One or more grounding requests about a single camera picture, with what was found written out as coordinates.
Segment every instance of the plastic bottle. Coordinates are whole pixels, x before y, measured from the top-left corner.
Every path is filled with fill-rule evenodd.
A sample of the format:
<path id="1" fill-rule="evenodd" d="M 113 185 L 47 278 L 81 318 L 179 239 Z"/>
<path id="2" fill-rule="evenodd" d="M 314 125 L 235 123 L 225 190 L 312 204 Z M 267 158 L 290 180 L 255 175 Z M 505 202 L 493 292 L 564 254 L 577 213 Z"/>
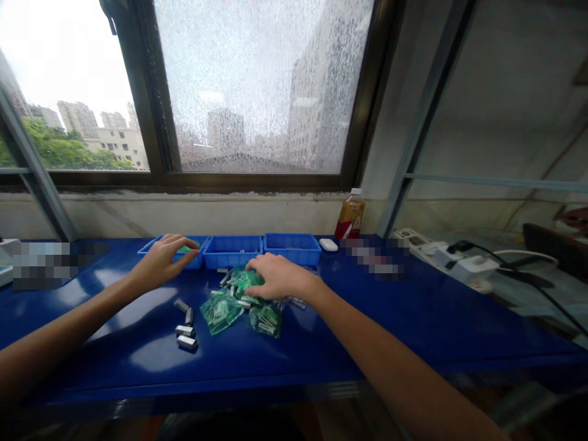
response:
<path id="1" fill-rule="evenodd" d="M 365 202 L 361 200 L 361 189 L 351 189 L 351 196 L 343 202 L 339 214 L 339 221 L 335 229 L 337 239 L 359 238 L 361 218 L 365 207 Z"/>

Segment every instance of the black cable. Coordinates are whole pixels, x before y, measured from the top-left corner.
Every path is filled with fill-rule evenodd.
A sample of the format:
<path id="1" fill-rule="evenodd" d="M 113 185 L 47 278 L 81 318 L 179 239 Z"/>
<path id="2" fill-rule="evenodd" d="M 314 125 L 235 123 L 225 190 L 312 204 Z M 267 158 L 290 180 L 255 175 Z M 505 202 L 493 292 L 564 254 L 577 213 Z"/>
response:
<path id="1" fill-rule="evenodd" d="M 483 246 L 480 245 L 476 245 L 475 243 L 469 242 L 469 241 L 459 241 L 456 244 L 452 245 L 451 247 L 449 247 L 447 249 L 447 251 L 449 251 L 451 249 L 451 251 L 455 252 L 455 251 L 467 251 L 468 249 L 471 248 L 478 248 L 481 249 L 482 251 L 487 252 L 489 255 L 491 255 L 492 257 L 494 257 L 496 260 L 498 260 L 502 265 L 504 265 L 505 268 L 508 268 L 509 270 L 511 270 L 514 273 L 518 273 L 518 274 L 524 274 L 522 272 L 520 272 L 518 269 L 516 269 L 515 267 L 511 266 L 510 263 L 508 263 L 506 260 L 504 260 L 502 257 L 500 257 L 499 255 L 493 253 L 492 251 L 490 251 L 487 248 L 484 248 Z M 553 306 L 555 306 L 564 316 L 566 316 L 566 318 L 571 321 L 571 323 L 574 324 L 575 327 L 577 327 L 578 331 L 580 331 L 580 333 L 582 333 L 586 338 L 588 338 L 588 331 L 586 330 L 585 327 L 583 327 L 569 312 L 567 312 L 563 306 L 561 306 L 551 295 L 547 294 L 541 287 L 537 286 L 535 283 L 533 283 L 531 280 L 522 280 L 519 279 L 521 282 L 526 283 L 531 285 L 533 288 L 535 288 L 537 291 L 539 291 L 541 294 L 543 294 L 543 296 L 549 300 Z"/>

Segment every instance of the tree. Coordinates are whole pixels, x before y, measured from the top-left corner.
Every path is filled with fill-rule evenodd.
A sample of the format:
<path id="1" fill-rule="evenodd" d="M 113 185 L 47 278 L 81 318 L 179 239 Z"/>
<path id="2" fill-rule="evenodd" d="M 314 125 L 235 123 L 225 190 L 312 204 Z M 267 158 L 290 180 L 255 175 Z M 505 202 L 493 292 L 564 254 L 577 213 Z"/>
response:
<path id="1" fill-rule="evenodd" d="M 128 159 L 117 160 L 111 151 L 91 151 L 77 132 L 47 127 L 42 119 L 23 118 L 43 164 L 49 169 L 69 170 L 134 170 Z M 0 139 L 0 167 L 14 167 L 8 149 Z"/>

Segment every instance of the hand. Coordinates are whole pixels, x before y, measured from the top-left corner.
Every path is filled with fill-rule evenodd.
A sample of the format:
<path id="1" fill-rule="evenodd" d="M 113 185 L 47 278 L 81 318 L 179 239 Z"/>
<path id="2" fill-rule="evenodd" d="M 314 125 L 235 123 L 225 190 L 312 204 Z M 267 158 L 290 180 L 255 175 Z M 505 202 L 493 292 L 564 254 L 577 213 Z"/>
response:
<path id="1" fill-rule="evenodd" d="M 173 261 L 173 256 L 183 246 L 191 248 L 182 259 Z M 159 288 L 176 277 L 199 253 L 198 244 L 182 235 L 166 234 L 155 242 L 139 263 L 127 276 L 140 295 Z"/>
<path id="2" fill-rule="evenodd" d="M 247 295 L 262 297 L 266 300 L 279 300 L 286 296 L 294 296 L 308 301 L 308 297 L 317 293 L 321 286 L 326 287 L 322 280 L 301 266 L 292 263 L 284 256 L 266 253 L 251 259 L 246 269 L 255 268 L 265 279 L 265 284 L 247 290 Z"/>

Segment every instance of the blue plastic bin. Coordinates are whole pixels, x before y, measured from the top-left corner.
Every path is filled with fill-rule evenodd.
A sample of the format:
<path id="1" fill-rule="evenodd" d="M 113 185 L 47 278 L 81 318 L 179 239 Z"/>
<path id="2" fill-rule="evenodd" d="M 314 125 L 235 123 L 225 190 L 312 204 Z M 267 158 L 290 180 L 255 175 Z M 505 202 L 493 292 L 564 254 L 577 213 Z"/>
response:
<path id="1" fill-rule="evenodd" d="M 261 236 L 213 236 L 204 251 L 204 260 L 210 270 L 232 268 L 246 265 L 260 254 L 263 254 Z"/>
<path id="2" fill-rule="evenodd" d="M 151 242 L 149 242 L 147 245 L 145 245 L 143 248 L 141 248 L 139 251 L 137 251 L 137 254 L 147 254 L 147 252 L 151 249 L 151 247 L 153 246 L 153 244 L 155 242 L 157 242 L 158 240 L 160 240 L 163 236 L 158 236 L 155 239 L 153 239 Z M 200 253 L 194 258 L 193 261 L 191 261 L 190 263 L 188 263 L 186 265 L 186 267 L 184 268 L 185 270 L 196 270 L 197 268 L 200 268 L 202 266 L 202 261 L 203 261 L 203 257 L 202 255 L 206 252 L 206 247 L 208 245 L 208 243 L 210 242 L 210 236 L 186 236 L 188 239 L 192 239 L 194 242 L 198 242 L 200 244 Z M 173 261 L 177 262 L 178 260 L 180 260 L 184 254 L 186 253 L 176 253 L 175 256 L 173 256 Z"/>
<path id="3" fill-rule="evenodd" d="M 266 233 L 263 249 L 304 266 L 318 266 L 322 252 L 319 242 L 308 234 Z"/>

